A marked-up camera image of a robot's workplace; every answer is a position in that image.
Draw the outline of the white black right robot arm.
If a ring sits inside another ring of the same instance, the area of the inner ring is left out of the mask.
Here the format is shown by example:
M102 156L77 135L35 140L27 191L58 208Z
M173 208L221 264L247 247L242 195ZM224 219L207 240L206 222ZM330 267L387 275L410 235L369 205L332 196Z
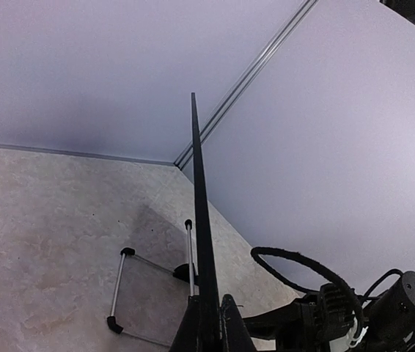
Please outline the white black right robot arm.
M316 260L298 252L257 246L254 261L303 293L286 306L244 319L251 337L273 340L276 351L415 351L415 271L393 268L362 295ZM301 264L327 283L310 290L282 276L263 258Z

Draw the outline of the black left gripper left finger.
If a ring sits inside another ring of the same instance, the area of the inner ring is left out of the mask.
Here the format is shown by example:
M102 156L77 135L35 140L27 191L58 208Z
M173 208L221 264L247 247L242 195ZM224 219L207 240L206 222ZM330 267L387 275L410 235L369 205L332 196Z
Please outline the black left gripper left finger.
M196 352L199 350L200 303L199 296L189 296L188 306L169 352Z

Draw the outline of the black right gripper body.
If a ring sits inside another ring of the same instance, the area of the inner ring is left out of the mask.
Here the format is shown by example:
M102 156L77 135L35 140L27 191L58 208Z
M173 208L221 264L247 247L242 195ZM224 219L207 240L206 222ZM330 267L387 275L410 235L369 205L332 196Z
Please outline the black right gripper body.
M330 351L330 342L345 337L355 315L336 285L325 284L286 306L244 318L249 335L273 340L276 351Z

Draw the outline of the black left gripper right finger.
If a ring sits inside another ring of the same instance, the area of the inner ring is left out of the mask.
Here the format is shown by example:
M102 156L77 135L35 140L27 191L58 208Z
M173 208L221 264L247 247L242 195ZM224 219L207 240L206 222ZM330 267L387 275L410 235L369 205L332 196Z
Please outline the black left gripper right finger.
M221 351L257 352L232 295L223 296L220 314Z

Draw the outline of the black framed whiteboard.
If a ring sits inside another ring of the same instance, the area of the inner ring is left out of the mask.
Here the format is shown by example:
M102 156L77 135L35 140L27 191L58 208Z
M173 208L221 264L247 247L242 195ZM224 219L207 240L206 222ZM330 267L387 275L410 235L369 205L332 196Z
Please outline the black framed whiteboard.
M221 351L221 315L213 252L196 94L191 93L191 128L194 171L195 235L198 265L200 327L198 351Z

